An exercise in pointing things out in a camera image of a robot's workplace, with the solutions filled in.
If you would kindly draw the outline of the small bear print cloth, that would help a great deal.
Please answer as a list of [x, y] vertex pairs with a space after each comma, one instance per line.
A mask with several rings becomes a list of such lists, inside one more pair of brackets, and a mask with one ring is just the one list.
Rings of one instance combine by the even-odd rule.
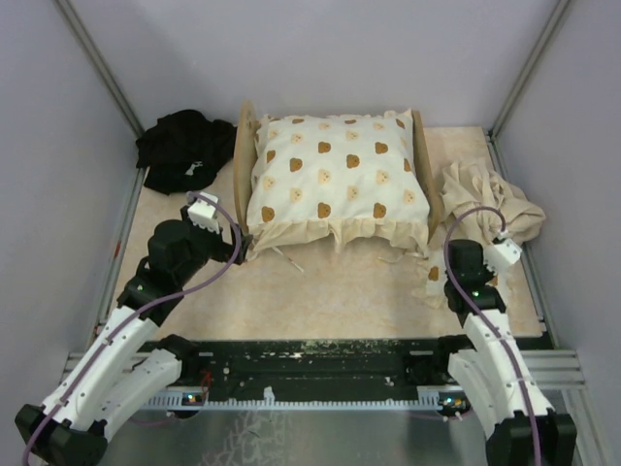
[[[487, 284], [495, 287], [507, 306], [512, 292], [508, 286], [508, 273], [494, 276]], [[447, 281], [445, 265], [441, 254], [430, 256], [415, 265], [414, 283], [411, 293], [432, 309], [447, 307], [444, 285]]]

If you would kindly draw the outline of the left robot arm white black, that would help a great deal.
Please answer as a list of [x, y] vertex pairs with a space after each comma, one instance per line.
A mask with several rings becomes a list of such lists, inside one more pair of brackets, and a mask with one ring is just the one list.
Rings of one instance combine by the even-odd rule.
[[71, 374], [41, 404], [24, 405], [15, 418], [25, 443], [22, 464], [37, 455], [49, 465], [96, 465], [118, 430], [164, 387], [195, 383], [202, 362], [195, 344], [178, 335], [162, 339], [123, 376], [122, 370], [192, 287], [188, 282], [209, 261], [225, 268], [242, 261], [247, 240], [231, 223], [232, 243], [189, 218], [154, 228], [135, 276]]

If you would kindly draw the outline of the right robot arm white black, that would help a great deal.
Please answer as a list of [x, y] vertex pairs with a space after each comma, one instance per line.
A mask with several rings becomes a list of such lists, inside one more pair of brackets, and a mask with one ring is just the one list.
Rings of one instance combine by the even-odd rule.
[[532, 377], [510, 330], [506, 306], [491, 285], [483, 246], [451, 240], [444, 246], [444, 294], [466, 332], [462, 349], [433, 361], [435, 376], [458, 383], [485, 434], [490, 465], [570, 465], [577, 429]]

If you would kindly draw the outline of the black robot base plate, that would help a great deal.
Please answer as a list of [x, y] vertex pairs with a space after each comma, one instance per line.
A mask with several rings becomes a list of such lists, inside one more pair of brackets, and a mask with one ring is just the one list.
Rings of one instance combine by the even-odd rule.
[[421, 386], [453, 385], [448, 341], [203, 341], [177, 387], [204, 388], [212, 401], [415, 401]]

